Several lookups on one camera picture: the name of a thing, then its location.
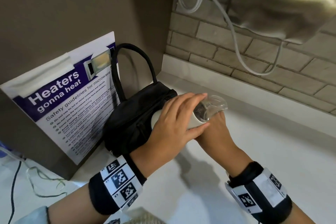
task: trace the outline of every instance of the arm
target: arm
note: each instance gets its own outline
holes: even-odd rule
[[[205,152],[220,164],[231,177],[238,176],[252,159],[233,142],[225,123],[223,112],[210,120],[210,126],[197,138]],[[293,208],[284,224],[314,224],[314,222],[293,203]]]
[[[129,155],[141,175],[145,178],[149,177],[158,168],[172,160],[188,141],[198,137],[209,126],[209,124],[203,124],[187,130],[194,108],[205,97],[206,94],[187,93],[170,99],[165,104],[148,141]],[[90,186],[86,184],[51,205],[48,209],[50,223],[98,224],[106,221],[109,215],[100,214],[95,208],[90,197],[91,192]],[[104,198],[110,197],[107,189],[106,192],[94,192],[96,192],[95,200],[98,201],[102,193],[105,193],[102,195]]]

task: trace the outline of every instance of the white bottle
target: white bottle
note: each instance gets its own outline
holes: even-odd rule
[[[210,120],[212,116],[216,113],[224,111],[228,108],[228,104],[225,99],[211,95],[203,99],[199,104],[195,107],[188,124],[188,128],[198,127],[207,121]],[[152,129],[155,123],[158,121],[162,110],[156,111],[151,120]]]

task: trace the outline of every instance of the sleeve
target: sleeve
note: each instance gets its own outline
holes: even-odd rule
[[[122,155],[89,182],[91,202],[102,215],[125,211],[138,198],[147,179],[129,155]]]
[[[15,224],[49,224],[48,208],[42,206],[19,219]]]

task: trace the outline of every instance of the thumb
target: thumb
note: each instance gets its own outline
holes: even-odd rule
[[[208,126],[210,126],[210,123],[207,122],[207,123],[200,125],[199,127],[191,128],[187,130],[185,133],[185,138],[187,142],[200,136]]]

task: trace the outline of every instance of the wristband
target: wristband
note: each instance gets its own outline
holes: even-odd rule
[[[122,155],[89,181],[91,202],[102,215],[125,211],[138,198],[147,179],[129,155]]]
[[[279,224],[291,213],[292,200],[278,179],[257,162],[249,163],[237,177],[230,177],[226,189],[240,207],[263,224]]]

